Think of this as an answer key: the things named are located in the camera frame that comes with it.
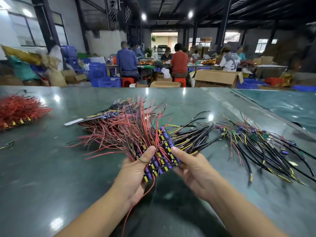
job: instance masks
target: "purple capacitor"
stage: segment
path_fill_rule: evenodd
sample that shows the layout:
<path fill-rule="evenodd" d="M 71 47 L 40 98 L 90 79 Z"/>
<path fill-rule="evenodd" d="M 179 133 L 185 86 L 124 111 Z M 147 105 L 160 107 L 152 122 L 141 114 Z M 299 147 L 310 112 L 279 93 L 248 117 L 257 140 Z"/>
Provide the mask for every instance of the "purple capacitor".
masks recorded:
<path fill-rule="evenodd" d="M 146 176 L 147 176 L 147 179 L 148 179 L 148 180 L 150 180 L 150 179 L 153 178 L 150 173 L 147 173 Z"/>
<path fill-rule="evenodd" d="M 159 163 L 158 163 L 158 161 L 154 161 L 154 166 L 155 166 L 156 168 L 158 168 L 158 167 L 159 167 Z"/>

